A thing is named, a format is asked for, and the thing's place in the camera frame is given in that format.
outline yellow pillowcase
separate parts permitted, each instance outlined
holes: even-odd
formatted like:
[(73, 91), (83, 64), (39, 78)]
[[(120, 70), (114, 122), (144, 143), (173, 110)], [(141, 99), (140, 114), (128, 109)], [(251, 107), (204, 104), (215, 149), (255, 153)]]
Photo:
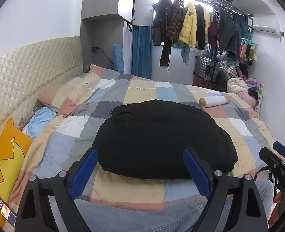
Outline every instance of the yellow pillowcase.
[[(0, 198), (6, 203), (32, 141), (14, 126), (12, 118), (7, 119), (0, 136)], [(4, 223), (5, 218), (0, 214), (0, 226)]]

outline human hand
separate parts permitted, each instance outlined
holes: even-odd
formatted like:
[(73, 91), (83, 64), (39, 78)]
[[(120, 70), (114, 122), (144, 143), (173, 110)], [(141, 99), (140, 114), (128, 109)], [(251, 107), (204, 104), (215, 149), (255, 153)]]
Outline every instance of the human hand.
[(280, 218), (279, 210), (280, 210), (281, 201), (283, 199), (283, 194), (284, 194), (283, 191), (279, 192), (273, 200), (273, 203), (277, 203), (277, 205), (272, 211), (270, 219), (268, 221), (269, 227), (272, 227)]

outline smartphone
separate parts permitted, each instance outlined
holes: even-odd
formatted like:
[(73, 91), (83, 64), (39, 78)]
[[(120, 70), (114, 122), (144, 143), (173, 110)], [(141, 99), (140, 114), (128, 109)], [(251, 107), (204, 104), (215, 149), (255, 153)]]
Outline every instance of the smartphone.
[(4, 218), (15, 227), (17, 215), (7, 206), (7, 204), (0, 198), (0, 213)]

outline window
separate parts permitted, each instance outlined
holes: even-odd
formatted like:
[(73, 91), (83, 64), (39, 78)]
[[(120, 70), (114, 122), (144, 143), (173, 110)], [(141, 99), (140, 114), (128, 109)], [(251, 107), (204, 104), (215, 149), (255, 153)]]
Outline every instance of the window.
[[(154, 4), (158, 3), (159, 1), (160, 0), (154, 0)], [(183, 0), (184, 6), (186, 6), (189, 1), (191, 1), (191, 0)], [(208, 4), (205, 4), (205, 3), (202, 3), (202, 2), (198, 2), (198, 1), (195, 1), (195, 0), (192, 0), (192, 3), (194, 5), (200, 4), (202, 7), (207, 8), (209, 12), (213, 11), (213, 7), (208, 5)]]

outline metal screw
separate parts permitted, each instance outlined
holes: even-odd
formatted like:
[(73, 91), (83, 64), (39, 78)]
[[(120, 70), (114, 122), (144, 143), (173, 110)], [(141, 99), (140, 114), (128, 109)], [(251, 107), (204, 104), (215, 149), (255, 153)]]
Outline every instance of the metal screw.
[(58, 175), (60, 176), (60, 177), (64, 177), (64, 176), (66, 176), (66, 171), (61, 171)]
[(30, 178), (29, 178), (29, 181), (35, 181), (36, 179), (36, 176), (35, 175), (31, 175)]
[(250, 181), (250, 180), (252, 179), (252, 176), (249, 175), (249, 174), (246, 174), (246, 175), (244, 176), (244, 178), (245, 178), (247, 181)]
[(216, 176), (222, 176), (223, 173), (220, 170), (215, 170), (215, 175)]

